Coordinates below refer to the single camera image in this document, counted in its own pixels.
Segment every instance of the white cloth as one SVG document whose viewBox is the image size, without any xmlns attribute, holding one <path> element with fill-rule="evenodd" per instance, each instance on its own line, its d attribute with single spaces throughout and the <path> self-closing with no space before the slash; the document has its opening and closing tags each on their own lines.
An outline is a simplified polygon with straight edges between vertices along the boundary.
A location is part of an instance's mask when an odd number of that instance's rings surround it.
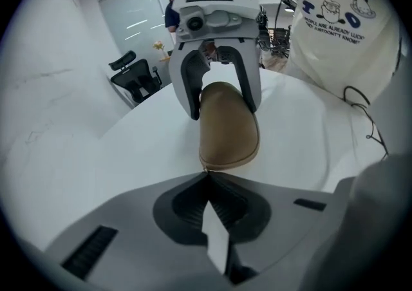
<svg viewBox="0 0 412 291">
<path fill-rule="evenodd" d="M 353 86 L 373 101 L 397 63 L 399 23 L 390 2 L 296 1 L 289 59 L 334 95 L 342 97 Z"/>
<path fill-rule="evenodd" d="M 285 75 L 303 80 L 308 84 L 319 87 L 319 85 L 316 84 L 316 82 L 312 78 L 310 78 L 300 67 L 298 67 L 292 59 L 288 59 L 288 62 L 285 66 Z"/>
</svg>

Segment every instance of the tan leather object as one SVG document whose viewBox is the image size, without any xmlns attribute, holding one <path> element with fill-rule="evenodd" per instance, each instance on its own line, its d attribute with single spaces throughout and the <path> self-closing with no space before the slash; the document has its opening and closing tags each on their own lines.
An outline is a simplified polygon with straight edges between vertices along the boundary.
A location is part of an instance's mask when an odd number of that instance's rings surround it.
<svg viewBox="0 0 412 291">
<path fill-rule="evenodd" d="M 212 171 L 250 162 L 259 150 L 259 126 L 241 93 L 227 82 L 206 86 L 200 98 L 200 162 Z"/>
</svg>

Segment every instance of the black office chair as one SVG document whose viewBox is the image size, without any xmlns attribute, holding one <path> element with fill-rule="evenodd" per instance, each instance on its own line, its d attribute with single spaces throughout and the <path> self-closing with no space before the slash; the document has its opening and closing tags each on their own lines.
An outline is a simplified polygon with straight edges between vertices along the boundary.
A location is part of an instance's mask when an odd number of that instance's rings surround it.
<svg viewBox="0 0 412 291">
<path fill-rule="evenodd" d="M 114 75 L 110 81 L 128 90 L 136 103 L 142 103 L 162 88 L 162 80 L 157 72 L 157 67 L 152 68 L 153 73 L 156 75 L 152 77 L 149 65 L 145 59 L 129 64 L 133 62 L 135 58 L 136 53 L 134 51 L 128 51 L 119 60 L 109 63 L 113 71 L 120 69 L 120 72 Z M 143 96 L 140 91 L 141 88 L 144 88 L 148 94 Z"/>
</svg>

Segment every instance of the cartoon drawing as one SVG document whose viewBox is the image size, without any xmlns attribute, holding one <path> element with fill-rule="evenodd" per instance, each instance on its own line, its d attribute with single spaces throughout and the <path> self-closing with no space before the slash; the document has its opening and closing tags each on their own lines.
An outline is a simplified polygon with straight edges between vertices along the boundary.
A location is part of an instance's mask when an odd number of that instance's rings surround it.
<svg viewBox="0 0 412 291">
<path fill-rule="evenodd" d="M 366 0 L 352 0 L 352 4 L 350 6 L 356 14 L 367 19 L 373 19 L 376 16 L 376 13 L 371 10 Z"/>
<path fill-rule="evenodd" d="M 324 0 L 322 4 L 322 15 L 316 15 L 320 19 L 325 19 L 329 23 L 342 23 L 345 20 L 341 19 L 341 5 L 333 0 Z"/>
</svg>

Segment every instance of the black cable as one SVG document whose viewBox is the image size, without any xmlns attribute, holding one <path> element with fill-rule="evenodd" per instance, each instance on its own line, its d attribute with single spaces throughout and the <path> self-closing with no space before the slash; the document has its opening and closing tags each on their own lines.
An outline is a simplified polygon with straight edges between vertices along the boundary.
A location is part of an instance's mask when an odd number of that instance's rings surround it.
<svg viewBox="0 0 412 291">
<path fill-rule="evenodd" d="M 398 48 L 398 55 L 397 55 L 397 63 L 395 65 L 395 70 L 392 73 L 392 76 L 398 71 L 399 64 L 400 64 L 400 57 L 402 55 L 402 24 L 399 22 L 399 48 Z"/>
<path fill-rule="evenodd" d="M 345 101 L 345 102 L 347 103 L 347 101 L 346 101 L 346 91 L 347 91 L 348 89 L 352 89 L 353 91 L 357 92 L 357 93 L 366 101 L 366 103 L 367 103 L 369 106 L 371 105 L 371 102 L 370 102 L 369 99 L 365 96 L 365 94 L 363 94 L 361 91 L 359 91 L 357 88 L 354 88 L 353 86 L 346 86 L 346 87 L 343 89 L 343 101 Z M 370 115 L 369 115 L 368 112 L 366 111 L 366 109 L 367 109 L 368 107 L 366 107 L 364 104 L 361 104 L 361 103 L 353 103 L 353 104 L 351 104 L 350 106 L 351 106 L 351 107 L 355 107 L 355 106 L 356 106 L 356 107 L 361 108 L 361 109 L 365 112 L 365 115 L 368 116 L 369 120 L 371 121 L 371 123 L 372 123 L 372 133 L 371 133 L 371 135 L 366 135 L 366 138 L 367 138 L 367 139 L 373 139 L 374 141 L 378 142 L 378 143 L 384 148 L 384 150 L 385 150 L 385 155 L 382 157 L 382 159 L 381 159 L 381 161 L 382 161 L 383 159 L 385 159 L 385 157 L 387 157 L 387 156 L 389 155 L 389 152 L 388 152 L 388 149 L 387 149 L 387 147 L 386 147 L 385 141 L 384 141 L 384 139 L 382 138 L 382 135 L 380 134 L 378 128 L 376 128 L 376 130 L 377 130 L 377 132 L 378 132 L 378 136 L 379 136 L 380 140 L 377 139 L 377 138 L 375 138 L 375 137 L 373 136 L 373 133 L 375 132 L 375 122 L 373 121 L 372 117 L 370 117 Z"/>
<path fill-rule="evenodd" d="M 276 24 L 277 24 L 277 17 L 279 17 L 279 12 L 281 10 L 281 5 L 282 5 L 282 0 L 279 3 L 279 6 L 277 7 L 277 12 L 276 12 L 276 17 L 275 17 L 275 30 L 276 30 Z"/>
<path fill-rule="evenodd" d="M 353 86 L 346 86 L 346 87 L 343 89 L 343 101 L 346 102 L 346 91 L 347 91 L 348 89 L 352 89 L 353 91 L 357 92 L 357 93 L 366 101 L 366 103 L 368 104 L 368 106 L 371 105 L 371 102 L 368 100 L 368 98 L 365 96 L 365 94 L 363 94 L 361 91 L 359 91 L 357 88 L 354 88 Z"/>
<path fill-rule="evenodd" d="M 378 132 L 378 135 L 379 135 L 380 140 L 379 140 L 378 138 L 375 138 L 375 137 L 373 136 L 373 133 L 375 132 L 375 122 L 373 121 L 372 117 L 370 117 L 370 115 L 368 114 L 368 112 L 366 112 L 366 106 L 363 105 L 363 104 L 359 104 L 359 103 L 353 103 L 353 104 L 351 104 L 350 106 L 351 106 L 351 107 L 355 107 L 355 106 L 356 106 L 356 107 L 361 108 L 361 109 L 365 112 L 365 115 L 366 115 L 366 116 L 369 118 L 369 120 L 371 121 L 371 123 L 372 123 L 372 132 L 371 132 L 370 135 L 366 135 L 366 138 L 367 138 L 367 139 L 373 139 L 374 141 L 376 141 L 378 144 L 380 144 L 380 145 L 384 148 L 384 150 L 385 150 L 385 155 L 382 157 L 381 160 L 385 159 L 385 157 L 387 157 L 387 156 L 389 155 L 388 149 L 386 148 L 384 139 L 382 138 L 382 135 L 380 135 L 380 132 L 379 132 L 379 130 L 378 130 L 377 128 L 376 128 L 376 130 L 377 130 L 377 132 Z"/>
</svg>

